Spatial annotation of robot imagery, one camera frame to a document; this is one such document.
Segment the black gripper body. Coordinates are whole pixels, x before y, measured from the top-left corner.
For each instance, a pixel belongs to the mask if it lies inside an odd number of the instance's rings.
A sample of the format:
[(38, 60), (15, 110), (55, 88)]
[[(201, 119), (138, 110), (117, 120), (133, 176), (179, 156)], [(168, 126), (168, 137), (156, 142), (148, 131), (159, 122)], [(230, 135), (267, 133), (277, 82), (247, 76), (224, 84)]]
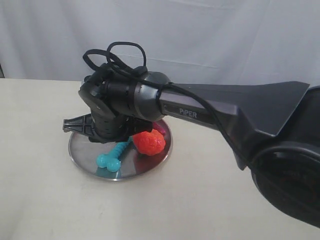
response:
[(152, 131), (152, 122), (138, 116), (135, 108), (137, 84), (106, 63), (85, 78), (78, 94), (90, 108), (95, 142), (125, 142), (130, 136)]

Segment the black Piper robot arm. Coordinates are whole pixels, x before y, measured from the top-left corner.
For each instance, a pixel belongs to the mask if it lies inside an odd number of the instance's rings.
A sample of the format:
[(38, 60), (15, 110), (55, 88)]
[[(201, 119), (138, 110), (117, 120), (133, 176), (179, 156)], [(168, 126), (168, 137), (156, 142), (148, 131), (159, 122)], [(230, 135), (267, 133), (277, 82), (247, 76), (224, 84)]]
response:
[(145, 66), (93, 68), (79, 89), (87, 115), (65, 132), (94, 143), (123, 142), (171, 116), (217, 130), (238, 167), (284, 214), (320, 225), (320, 88), (288, 81), (263, 85), (174, 84)]

